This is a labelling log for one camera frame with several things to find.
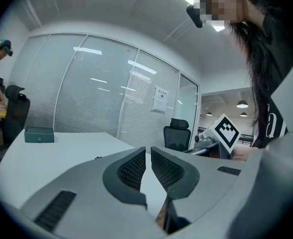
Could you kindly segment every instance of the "mesh chair back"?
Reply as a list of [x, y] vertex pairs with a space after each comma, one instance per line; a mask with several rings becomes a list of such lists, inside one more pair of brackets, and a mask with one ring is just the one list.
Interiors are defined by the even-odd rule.
[[23, 88], [11, 85], [6, 89], [6, 97], [8, 98], [6, 118], [3, 125], [3, 140], [5, 144], [10, 145], [25, 124], [29, 108], [30, 100], [19, 91]]
[[165, 126], [163, 129], [165, 147], [177, 151], [188, 150], [191, 131], [187, 128], [187, 121], [172, 119], [170, 126]]

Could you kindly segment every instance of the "dark green box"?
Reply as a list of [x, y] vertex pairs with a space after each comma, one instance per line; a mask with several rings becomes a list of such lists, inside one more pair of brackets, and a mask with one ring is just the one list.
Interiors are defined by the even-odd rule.
[[28, 126], [25, 130], [25, 142], [55, 142], [53, 129], [47, 127]]

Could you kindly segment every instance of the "white wall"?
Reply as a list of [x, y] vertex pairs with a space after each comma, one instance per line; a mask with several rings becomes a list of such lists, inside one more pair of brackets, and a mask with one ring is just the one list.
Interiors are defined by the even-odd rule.
[[250, 87], [245, 57], [229, 36], [221, 37], [220, 46], [212, 49], [202, 70], [202, 94], [212, 94]]
[[8, 83], [16, 58], [26, 43], [28, 37], [29, 30], [20, 21], [13, 9], [13, 6], [10, 6], [0, 19], [0, 40], [10, 40], [13, 50], [12, 57], [6, 57], [0, 61], [0, 77], [4, 79], [5, 86]]
[[[211, 126], [219, 117], [216, 116], [206, 116], [200, 119], [200, 127], [208, 128]], [[240, 133], [253, 135], [252, 118], [236, 118], [229, 117], [229, 119], [234, 123]]]
[[62, 13], [30, 36], [59, 32], [87, 33], [131, 44], [176, 67], [194, 82], [201, 82], [197, 56], [178, 42], [163, 43], [168, 33], [141, 18], [83, 8]]

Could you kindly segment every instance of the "hand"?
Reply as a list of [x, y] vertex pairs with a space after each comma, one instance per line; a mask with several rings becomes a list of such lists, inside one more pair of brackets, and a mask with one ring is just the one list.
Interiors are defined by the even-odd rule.
[[238, 161], [246, 161], [251, 154], [252, 151], [258, 150], [256, 147], [239, 147], [236, 146], [233, 149], [233, 157], [232, 160], [238, 160]]
[[1, 104], [2, 104], [3, 106], [5, 106], [5, 108], [7, 109], [8, 100], [7, 100], [7, 99], [3, 100], [3, 101], [1, 102]]

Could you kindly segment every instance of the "headset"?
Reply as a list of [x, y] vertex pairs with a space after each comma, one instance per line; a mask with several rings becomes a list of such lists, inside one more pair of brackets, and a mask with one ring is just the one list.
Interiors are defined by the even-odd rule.
[[9, 57], [11, 57], [13, 55], [13, 51], [12, 51], [12, 48], [8, 48], [7, 45], [8, 45], [8, 41], [6, 43], [7, 40], [3, 39], [3, 40], [0, 40], [0, 47], [1, 48], [5, 48], [6, 51], [7, 51], [7, 54]]

